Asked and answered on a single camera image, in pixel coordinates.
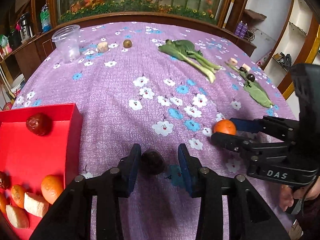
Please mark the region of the operator right hand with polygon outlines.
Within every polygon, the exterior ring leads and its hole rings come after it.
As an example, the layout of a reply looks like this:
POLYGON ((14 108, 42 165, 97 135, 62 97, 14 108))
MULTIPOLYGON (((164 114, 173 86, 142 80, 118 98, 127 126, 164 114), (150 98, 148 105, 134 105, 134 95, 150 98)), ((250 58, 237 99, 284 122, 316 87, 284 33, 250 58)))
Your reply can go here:
POLYGON ((291 207, 295 199, 314 200, 319 196, 319 178, 315 183, 302 187, 295 192, 288 185, 281 185, 279 194, 279 207, 286 211, 291 207))

